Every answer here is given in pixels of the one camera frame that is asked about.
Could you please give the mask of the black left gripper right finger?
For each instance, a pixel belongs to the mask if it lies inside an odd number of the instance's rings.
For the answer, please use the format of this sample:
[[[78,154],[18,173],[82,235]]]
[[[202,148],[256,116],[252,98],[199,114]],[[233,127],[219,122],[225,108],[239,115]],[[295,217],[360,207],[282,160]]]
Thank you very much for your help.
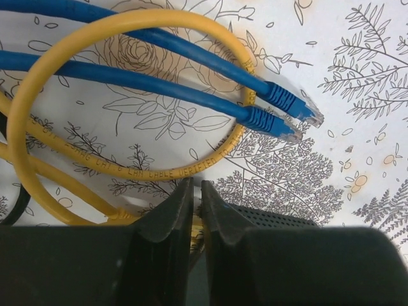
[[[210,304],[264,305],[245,249],[245,233],[255,225],[226,203],[211,182],[201,183],[201,195]]]

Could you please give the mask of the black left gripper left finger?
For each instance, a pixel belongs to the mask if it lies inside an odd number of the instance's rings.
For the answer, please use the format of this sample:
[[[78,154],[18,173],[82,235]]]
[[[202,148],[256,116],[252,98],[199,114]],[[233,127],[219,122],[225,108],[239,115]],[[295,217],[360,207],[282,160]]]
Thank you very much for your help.
[[[184,178],[133,223],[118,305],[185,305],[193,223],[193,180]]]

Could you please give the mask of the black network switch box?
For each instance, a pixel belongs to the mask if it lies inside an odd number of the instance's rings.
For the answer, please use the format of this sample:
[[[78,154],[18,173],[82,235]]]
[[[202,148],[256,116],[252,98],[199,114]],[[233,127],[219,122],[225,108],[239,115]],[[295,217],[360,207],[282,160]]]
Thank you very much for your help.
[[[309,228],[318,226],[314,221],[290,215],[275,214],[273,212],[242,207],[234,204],[231,204],[230,206],[259,228]],[[191,232],[186,305],[209,304],[207,262],[205,257],[203,228],[199,215],[194,214]]]

